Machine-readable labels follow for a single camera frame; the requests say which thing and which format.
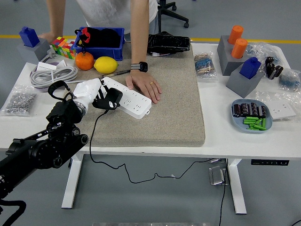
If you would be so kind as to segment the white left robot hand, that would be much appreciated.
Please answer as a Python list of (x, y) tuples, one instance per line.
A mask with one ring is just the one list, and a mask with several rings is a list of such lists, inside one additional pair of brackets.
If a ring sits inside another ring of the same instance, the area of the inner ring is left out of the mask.
[(104, 110), (115, 110), (120, 106), (116, 100), (97, 98), (100, 96), (99, 90), (101, 89), (101, 86), (102, 82), (99, 78), (77, 84), (73, 92), (75, 96), (73, 101), (83, 115), (87, 113), (89, 104), (92, 104), (95, 108)]

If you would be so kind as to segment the person's right hand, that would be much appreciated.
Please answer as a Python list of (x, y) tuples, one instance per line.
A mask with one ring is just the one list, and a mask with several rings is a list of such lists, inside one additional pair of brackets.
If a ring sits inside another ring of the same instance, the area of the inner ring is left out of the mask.
[(60, 34), (57, 34), (55, 32), (46, 32), (38, 35), (39, 38), (46, 39), (48, 43), (52, 43), (54, 40), (57, 39), (57, 37), (61, 36)]

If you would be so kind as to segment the person's left hand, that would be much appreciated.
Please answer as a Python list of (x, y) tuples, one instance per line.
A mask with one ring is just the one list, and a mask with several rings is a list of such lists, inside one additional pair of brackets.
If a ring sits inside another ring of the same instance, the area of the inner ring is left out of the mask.
[(126, 85), (129, 89), (136, 86), (144, 96), (151, 99), (155, 104), (161, 99), (161, 86), (149, 73), (131, 70), (130, 74), (126, 76)]

